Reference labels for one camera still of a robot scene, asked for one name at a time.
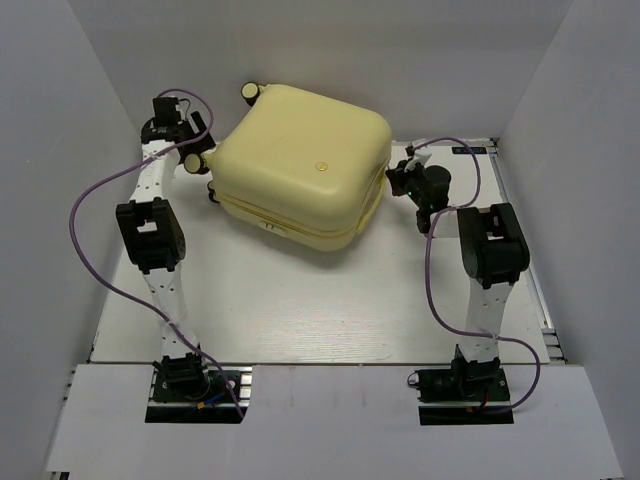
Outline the yellow suitcase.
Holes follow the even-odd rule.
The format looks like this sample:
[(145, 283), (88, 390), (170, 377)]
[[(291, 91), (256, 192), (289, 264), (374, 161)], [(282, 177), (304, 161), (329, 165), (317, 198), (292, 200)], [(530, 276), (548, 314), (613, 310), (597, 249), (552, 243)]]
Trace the yellow suitcase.
[(247, 82), (245, 117), (205, 154), (212, 199), (307, 247), (345, 248), (384, 192), (392, 132), (378, 113), (293, 86)]

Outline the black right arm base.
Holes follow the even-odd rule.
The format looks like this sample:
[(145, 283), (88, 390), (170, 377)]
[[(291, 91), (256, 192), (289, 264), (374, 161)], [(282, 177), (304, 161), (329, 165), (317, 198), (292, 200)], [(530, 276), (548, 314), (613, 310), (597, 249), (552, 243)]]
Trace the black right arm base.
[(418, 393), (421, 426), (511, 425), (514, 416), (504, 370), (494, 379), (462, 387), (451, 369), (415, 370), (407, 386)]

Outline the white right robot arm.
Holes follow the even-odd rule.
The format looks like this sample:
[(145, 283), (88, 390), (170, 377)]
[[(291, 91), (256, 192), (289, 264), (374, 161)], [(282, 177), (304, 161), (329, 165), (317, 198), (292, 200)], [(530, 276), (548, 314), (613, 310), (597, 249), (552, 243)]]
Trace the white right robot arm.
[(435, 307), (431, 289), (431, 250), (437, 239), (459, 241), (464, 272), (470, 282), (465, 326), (447, 324), (433, 316), (447, 331), (457, 335), (451, 384), (461, 397), (472, 399), (496, 381), (500, 370), (501, 335), (506, 302), (530, 264), (530, 250), (513, 206), (494, 203), (486, 208), (449, 204), (451, 173), (441, 166), (424, 166), (403, 160), (386, 171), (395, 197), (406, 196), (417, 207), (418, 230), (426, 235), (425, 286), (430, 308)]

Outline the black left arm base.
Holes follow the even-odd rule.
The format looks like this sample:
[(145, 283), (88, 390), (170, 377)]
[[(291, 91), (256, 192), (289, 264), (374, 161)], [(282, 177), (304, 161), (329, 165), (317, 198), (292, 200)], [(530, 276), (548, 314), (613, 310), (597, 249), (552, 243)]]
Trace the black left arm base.
[(156, 370), (152, 377), (145, 413), (146, 424), (238, 425), (247, 412), (249, 394), (243, 393), (243, 378), (249, 371), (226, 370), (242, 414), (238, 413), (220, 373), (209, 370), (203, 381), (170, 383)]

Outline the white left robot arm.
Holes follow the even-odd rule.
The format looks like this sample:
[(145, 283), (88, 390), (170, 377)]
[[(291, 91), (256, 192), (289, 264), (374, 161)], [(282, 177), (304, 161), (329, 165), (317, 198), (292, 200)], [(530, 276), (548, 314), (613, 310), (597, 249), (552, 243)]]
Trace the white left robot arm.
[(130, 199), (116, 207), (116, 220), (131, 263), (147, 284), (162, 338), (155, 363), (165, 388), (179, 388), (199, 399), (211, 387), (211, 374), (199, 343), (187, 326), (181, 282), (186, 240), (169, 201), (175, 170), (207, 174), (203, 154), (215, 147), (198, 112), (186, 113), (169, 94), (152, 100), (153, 117), (141, 130), (143, 155), (151, 160), (140, 172)]

